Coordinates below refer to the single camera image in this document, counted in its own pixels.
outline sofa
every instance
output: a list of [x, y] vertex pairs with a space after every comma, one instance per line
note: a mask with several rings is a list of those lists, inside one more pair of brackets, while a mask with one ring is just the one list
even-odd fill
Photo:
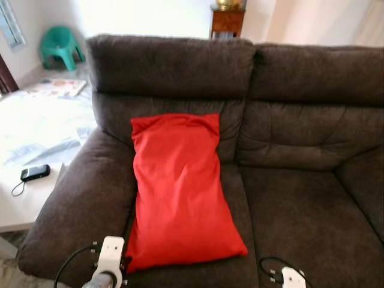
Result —
[[[383, 49], [112, 35], [87, 45], [98, 128], [29, 231], [22, 271], [53, 279], [78, 248], [129, 238], [131, 118], [219, 113], [220, 179], [248, 255], [138, 271], [129, 287], [279, 287], [258, 266], [266, 256], [316, 288], [384, 286]], [[95, 261], [79, 255], [61, 281], [81, 287]]]

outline smartphone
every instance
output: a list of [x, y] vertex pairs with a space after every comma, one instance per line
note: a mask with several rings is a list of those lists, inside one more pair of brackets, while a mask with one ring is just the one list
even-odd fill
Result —
[[46, 165], [46, 164], [27, 168], [22, 170], [20, 180], [23, 182], [27, 182], [33, 179], [38, 179], [41, 177], [48, 176], [49, 172], [50, 172], [50, 167], [49, 165]]

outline pillow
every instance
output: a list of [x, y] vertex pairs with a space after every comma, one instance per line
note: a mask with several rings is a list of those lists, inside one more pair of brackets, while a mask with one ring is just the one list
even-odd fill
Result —
[[220, 182], [219, 115], [133, 118], [139, 192], [128, 272], [248, 253]]

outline wooden cabinet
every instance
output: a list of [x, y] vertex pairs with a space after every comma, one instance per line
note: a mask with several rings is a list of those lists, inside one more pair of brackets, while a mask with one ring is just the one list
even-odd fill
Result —
[[211, 38], [218, 38], [219, 33], [228, 32], [234, 37], [240, 37], [244, 9], [221, 11], [217, 6], [211, 6], [212, 25]]

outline green plastic chair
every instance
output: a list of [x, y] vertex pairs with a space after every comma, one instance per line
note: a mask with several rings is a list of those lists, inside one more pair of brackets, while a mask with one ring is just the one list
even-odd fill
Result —
[[53, 27], [44, 36], [41, 42], [41, 53], [43, 54], [44, 66], [51, 68], [50, 57], [58, 56], [64, 61], [65, 66], [70, 71], [76, 70], [73, 59], [73, 52], [79, 54], [80, 60], [85, 61], [83, 52], [80, 49], [71, 30], [67, 27]]

